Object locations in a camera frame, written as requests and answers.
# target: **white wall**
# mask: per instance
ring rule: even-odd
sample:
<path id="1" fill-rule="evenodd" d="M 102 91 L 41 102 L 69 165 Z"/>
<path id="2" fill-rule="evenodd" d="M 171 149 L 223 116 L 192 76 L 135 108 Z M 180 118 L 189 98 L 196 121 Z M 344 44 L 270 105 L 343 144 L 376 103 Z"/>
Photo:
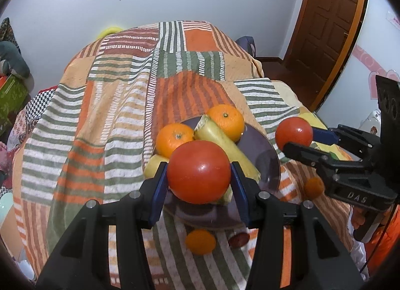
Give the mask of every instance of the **white wall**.
<path id="1" fill-rule="evenodd" d="M 10 0 L 10 17 L 35 85 L 59 82 L 69 60 L 109 26 L 207 20 L 232 39 L 253 36 L 258 56 L 279 56 L 296 0 Z"/>
<path id="2" fill-rule="evenodd" d="M 285 40 L 283 41 L 281 50 L 279 52 L 279 57 L 282 60 L 285 57 L 287 48 L 288 48 L 289 43 L 290 43 L 291 36 L 293 35 L 293 31 L 295 30 L 294 27 L 296 25 L 297 18 L 299 16 L 299 12 L 300 12 L 300 8 L 301 8 L 301 4 L 302 3 L 303 3 L 303 0 L 296 0 L 295 6 L 293 7 L 293 13 L 292 13 L 291 18 L 290 18 L 291 20 L 290 20 L 289 27 L 288 27 L 287 32 L 286 32 Z"/>
<path id="3" fill-rule="evenodd" d="M 387 19 L 392 11 L 387 0 L 369 0 L 357 44 L 385 71 L 400 72 L 400 30 Z M 378 109 L 369 91 L 369 74 L 357 58 L 350 56 L 331 93 L 317 111 L 323 122 L 334 127 L 345 124 L 358 128 L 371 111 Z"/>

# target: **stuffed toy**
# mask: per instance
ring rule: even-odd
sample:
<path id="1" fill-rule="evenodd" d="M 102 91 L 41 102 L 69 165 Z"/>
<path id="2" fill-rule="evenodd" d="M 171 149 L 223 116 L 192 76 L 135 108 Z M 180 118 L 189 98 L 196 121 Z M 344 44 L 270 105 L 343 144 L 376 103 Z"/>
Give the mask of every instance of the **stuffed toy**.
<path id="1" fill-rule="evenodd" d="M 27 79 L 30 74 L 29 67 L 13 43 L 1 41 L 0 76 L 9 76 L 10 74 L 19 79 Z"/>

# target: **striped blanket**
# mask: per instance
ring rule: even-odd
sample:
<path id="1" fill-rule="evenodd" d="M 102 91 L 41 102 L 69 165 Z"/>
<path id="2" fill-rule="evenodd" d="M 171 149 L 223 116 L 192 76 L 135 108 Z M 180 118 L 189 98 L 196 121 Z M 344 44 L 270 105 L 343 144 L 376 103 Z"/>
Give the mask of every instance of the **striped blanket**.
<path id="1" fill-rule="evenodd" d="M 145 25 L 79 52 L 13 165 L 18 230 L 36 274 L 87 200 L 117 201 L 140 188 L 163 126 L 217 104 L 236 106 L 268 137 L 282 163 L 277 196 L 299 203 L 315 170 L 285 158 L 274 136 L 281 120 L 308 111 L 288 106 L 263 77 L 261 64 L 216 27 L 189 21 Z M 343 158 L 337 148 L 332 151 Z M 350 250 L 349 206 L 324 195 L 315 204 Z M 257 231 L 216 232 L 215 250 L 198 257 L 184 244 L 191 230 L 167 213 L 152 230 L 143 230 L 156 288 L 244 289 Z M 243 230 L 250 242 L 230 249 L 229 236 Z M 110 278 L 119 286 L 115 236 L 111 226 Z M 283 275 L 290 277 L 287 269 Z"/>

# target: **plate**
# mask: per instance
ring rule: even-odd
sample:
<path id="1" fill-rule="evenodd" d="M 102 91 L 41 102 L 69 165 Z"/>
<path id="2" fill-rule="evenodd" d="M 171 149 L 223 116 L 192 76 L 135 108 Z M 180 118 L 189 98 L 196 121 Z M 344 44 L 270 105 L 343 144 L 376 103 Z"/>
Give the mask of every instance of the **plate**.
<path id="1" fill-rule="evenodd" d="M 194 129 L 199 121 L 198 116 L 182 123 Z M 237 146 L 261 173 L 260 189 L 275 193 L 281 180 L 281 167 L 277 153 L 265 135 L 256 128 L 246 124 L 244 130 Z M 234 197 L 226 205 L 191 204 L 178 199 L 171 190 L 168 190 L 164 209 L 187 225 L 196 228 L 224 230 L 243 225 Z"/>

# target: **tomato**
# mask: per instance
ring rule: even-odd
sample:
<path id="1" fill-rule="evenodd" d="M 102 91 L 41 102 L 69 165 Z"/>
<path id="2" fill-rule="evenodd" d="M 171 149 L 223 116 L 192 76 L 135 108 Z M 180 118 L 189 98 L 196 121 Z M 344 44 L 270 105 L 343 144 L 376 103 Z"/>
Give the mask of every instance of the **tomato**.
<path id="1" fill-rule="evenodd" d="M 276 130 L 275 142 L 281 150 L 288 142 L 295 142 L 306 147 L 309 147 L 313 142 L 311 125 L 305 119 L 297 116 L 284 119 L 279 123 Z"/>
<path id="2" fill-rule="evenodd" d="M 175 149 L 169 160 L 169 187 L 182 201 L 193 204 L 217 201 L 229 187 L 229 159 L 213 142 L 194 140 L 184 143 Z"/>

